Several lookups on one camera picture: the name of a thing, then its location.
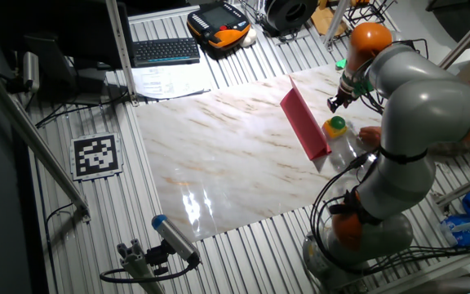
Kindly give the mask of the person's hand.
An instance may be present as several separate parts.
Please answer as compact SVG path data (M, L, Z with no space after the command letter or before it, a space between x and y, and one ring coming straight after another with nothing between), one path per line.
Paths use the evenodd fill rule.
M358 136L365 145L375 149L380 146L381 131L381 127L363 127Z

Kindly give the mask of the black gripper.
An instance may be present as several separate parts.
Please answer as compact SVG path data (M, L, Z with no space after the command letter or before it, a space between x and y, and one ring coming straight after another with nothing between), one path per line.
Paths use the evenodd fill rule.
M336 98L331 97L327 100L327 105L330 111L334 114L335 111L343 104L343 103L352 103L356 97L353 93L353 88L339 86Z

